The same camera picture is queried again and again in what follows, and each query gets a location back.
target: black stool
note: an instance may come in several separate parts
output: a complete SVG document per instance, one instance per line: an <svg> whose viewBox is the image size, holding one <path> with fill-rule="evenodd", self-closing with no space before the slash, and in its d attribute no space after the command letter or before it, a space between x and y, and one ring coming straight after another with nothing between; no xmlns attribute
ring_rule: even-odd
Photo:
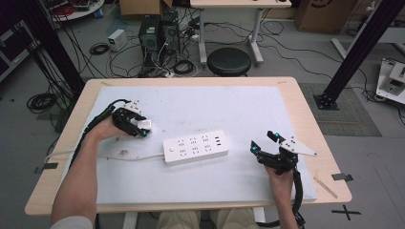
<svg viewBox="0 0 405 229"><path fill-rule="evenodd" d="M208 69L219 76L246 75L251 66L249 55L234 48L217 49L208 55Z"/></svg>

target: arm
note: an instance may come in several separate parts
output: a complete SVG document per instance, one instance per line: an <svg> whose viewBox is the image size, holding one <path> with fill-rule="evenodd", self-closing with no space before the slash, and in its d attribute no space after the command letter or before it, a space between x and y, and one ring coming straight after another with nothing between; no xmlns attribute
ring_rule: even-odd
<svg viewBox="0 0 405 229"><path fill-rule="evenodd" d="M111 117L98 123L84 138L74 164L65 176L53 203L52 224L61 219L82 216L96 219L96 158L101 140L127 135L113 124Z"/></svg>
<svg viewBox="0 0 405 229"><path fill-rule="evenodd" d="M280 228L298 228L291 209L292 171L276 175L275 170L265 166L270 178L271 193L280 219Z"/></svg>

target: white power strip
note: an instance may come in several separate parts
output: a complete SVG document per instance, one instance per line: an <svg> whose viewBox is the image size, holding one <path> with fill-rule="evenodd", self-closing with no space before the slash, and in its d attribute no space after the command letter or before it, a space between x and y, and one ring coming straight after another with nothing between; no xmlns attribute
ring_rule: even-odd
<svg viewBox="0 0 405 229"><path fill-rule="evenodd" d="M223 131L189 135L163 141L164 160L167 165L227 155L229 148Z"/></svg>

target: cardboard box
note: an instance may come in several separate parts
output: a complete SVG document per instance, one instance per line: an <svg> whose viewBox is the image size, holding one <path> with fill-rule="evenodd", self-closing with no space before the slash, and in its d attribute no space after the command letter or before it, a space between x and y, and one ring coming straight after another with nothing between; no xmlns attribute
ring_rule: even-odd
<svg viewBox="0 0 405 229"><path fill-rule="evenodd" d="M340 33L357 0L302 0L295 15L298 31Z"/></svg>
<svg viewBox="0 0 405 229"><path fill-rule="evenodd" d="M120 0L121 15L163 15L166 7L172 7L173 0Z"/></svg>
<svg viewBox="0 0 405 229"><path fill-rule="evenodd" d="M298 8L271 9L266 18L269 19L293 19Z"/></svg>

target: white desk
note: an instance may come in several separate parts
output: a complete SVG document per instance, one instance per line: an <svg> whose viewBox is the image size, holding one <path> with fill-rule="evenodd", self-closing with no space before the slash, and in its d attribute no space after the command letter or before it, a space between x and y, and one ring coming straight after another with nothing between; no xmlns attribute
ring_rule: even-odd
<svg viewBox="0 0 405 229"><path fill-rule="evenodd" d="M87 82L84 91L78 99L75 109L66 124L65 129L54 152L73 149L76 145L81 128L92 110L100 89L108 86L275 86L288 111L289 120L296 136L311 149L318 153L317 157L306 157L310 177L316 177L323 184L313 180L317 193L317 200L304 201L304 204L348 202L352 199L351 192L344 180L335 181L332 174L340 174L340 170L331 154L331 151L319 130L318 125L301 93L301 90L292 77L238 77L238 78L173 78L173 79L99 79ZM59 163L56 169L45 170L38 180L32 196L27 203L26 213L29 215L49 215L53 207L53 198L61 182L64 164L69 155L54 156L50 162ZM215 209L236 207L263 207L273 205L272 201L246 201L246 202L209 202L209 203L133 203L98 205L99 213L116 212L147 212L184 209Z"/></svg>
<svg viewBox="0 0 405 229"><path fill-rule="evenodd" d="M73 19L80 18L83 16L87 16L90 13L93 13L96 10L100 9L103 4L104 4L104 0L98 0L97 2L90 3L89 10L84 10L84 11L75 10L75 12L69 16L52 15L52 19L53 19L53 21L68 21L68 20L73 20Z"/></svg>
<svg viewBox="0 0 405 229"><path fill-rule="evenodd" d="M257 46L256 39L257 34L260 29L260 21L262 19L262 14L266 8L288 8L291 7L289 1L280 2L277 0L191 0L191 6L194 8L200 9L200 39L199 39L199 49L200 49L200 62L202 65L206 65L206 51L204 43L204 32L203 32L203 23L206 21L204 17L204 9L207 8L251 8L257 9L255 16L255 25L253 33L249 36L248 42L254 53L254 63L256 65L264 63L262 54L260 53L259 47Z"/></svg>

